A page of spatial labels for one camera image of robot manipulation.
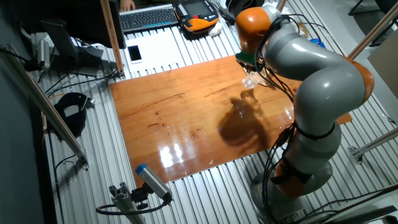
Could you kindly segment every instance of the keyboard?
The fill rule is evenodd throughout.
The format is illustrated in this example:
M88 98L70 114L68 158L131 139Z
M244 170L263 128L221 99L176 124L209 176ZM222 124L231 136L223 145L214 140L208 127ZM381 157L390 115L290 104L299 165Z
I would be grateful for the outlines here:
M124 33L159 29L178 24L172 4L121 12L120 18Z

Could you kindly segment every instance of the metal slotted table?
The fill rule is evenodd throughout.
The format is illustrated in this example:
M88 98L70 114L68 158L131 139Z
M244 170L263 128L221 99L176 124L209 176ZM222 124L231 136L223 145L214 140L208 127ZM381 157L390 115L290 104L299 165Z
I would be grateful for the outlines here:
M308 0L288 1L285 6L291 12L304 14L311 22L324 25ZM235 27L227 25L224 21L221 23L223 30L219 36L203 37L199 40L186 40L177 27L127 35L126 40L159 32L171 32L178 45L178 49L175 50L181 53L183 62L129 71L126 66L126 56L122 52L126 79L238 53L239 42ZM315 38L311 28L306 27L310 37ZM318 27L316 30L327 49L346 55L347 52L340 50L327 31ZM103 59L114 61L111 49L103 46L98 48L105 50ZM105 75L104 72L98 72L98 77ZM41 87L46 90L59 78L54 75L47 76L41 83ZM92 79L94 78L69 75L62 85ZM95 212L96 207L111 203L111 195L108 192L110 185L118 185L125 181L130 189L136 188L108 85L105 82L90 82L58 91L55 94L71 91L88 95L96 100L96 104L95 108L87 111L86 127L81 137L77 139L87 153L90 168L83 170L75 166L77 160L73 158L57 169L65 223L129 223L126 217L104 216ZM59 97L51 99L51 103L55 104L57 100ZM387 115L383 111L384 109L373 95L362 107L350 113L353 121L341 126L343 132L341 146L331 160L333 177L320 190L305 196L305 210L298 213L299 217L332 200L360 196L398 182L398 166L394 162L398 161L396 139L367 152L364 155L364 162L360 165L347 150L350 145L362 147L395 128L383 117ZM50 155L47 137L45 143L47 153ZM64 142L52 141L52 143L56 162L73 155ZM251 201L249 185L251 179L264 170L266 159L265 152L260 152L169 182L167 186L174 196L171 206L143 216L147 223L259 223L258 211ZM52 169L50 174L57 218L61 223ZM156 196L149 198L150 208L157 207L160 203Z

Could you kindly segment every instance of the black monitor stand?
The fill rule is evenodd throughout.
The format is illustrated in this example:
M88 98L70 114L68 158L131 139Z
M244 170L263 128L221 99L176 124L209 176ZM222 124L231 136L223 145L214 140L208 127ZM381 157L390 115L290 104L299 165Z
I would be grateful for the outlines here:
M50 69L60 73L78 73L96 77L98 70L116 68L116 63L102 60L103 50L93 47L74 46L65 26L66 23L55 19L43 19L42 25L49 34L59 55L54 54Z

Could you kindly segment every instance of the smartphone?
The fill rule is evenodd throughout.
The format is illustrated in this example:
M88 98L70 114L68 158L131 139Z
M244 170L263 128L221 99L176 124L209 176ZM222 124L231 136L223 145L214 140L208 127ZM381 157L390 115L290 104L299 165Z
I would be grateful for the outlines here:
M141 63L142 57L138 45L128 47L130 53L131 63Z

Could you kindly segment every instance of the metal pole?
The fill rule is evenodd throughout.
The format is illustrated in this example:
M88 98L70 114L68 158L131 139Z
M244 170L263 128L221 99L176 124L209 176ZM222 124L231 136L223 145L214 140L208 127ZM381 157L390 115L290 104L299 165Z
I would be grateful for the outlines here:
M8 49L18 54L12 46L9 45ZM83 168L88 168L86 153L81 150L72 132L58 114L57 110L55 110L55 108L52 106L49 99L38 86L37 82L33 79L32 75L25 71L21 61L18 58L6 53L0 53L0 58L16 76L28 95L33 99L43 114L50 120L51 124L57 130L61 138L68 144L70 149L77 155L79 160L81 160L83 163Z
M398 15L398 2L390 9L390 11L380 20L379 23L369 32L368 35L355 47L348 55L349 59L354 60L366 46L385 28L385 26Z
M279 10L279 12L282 12L282 10L285 7L287 0L279 0L278 5L276 5L276 8Z
M389 131L386 134L383 134L381 137L377 138L376 140L370 142L369 144L365 145L364 147L357 149L353 152L354 158L358 158L362 156L365 152L368 152L375 147L380 146L381 144L390 141L391 139L395 138L398 136L398 128L393 129L392 131Z

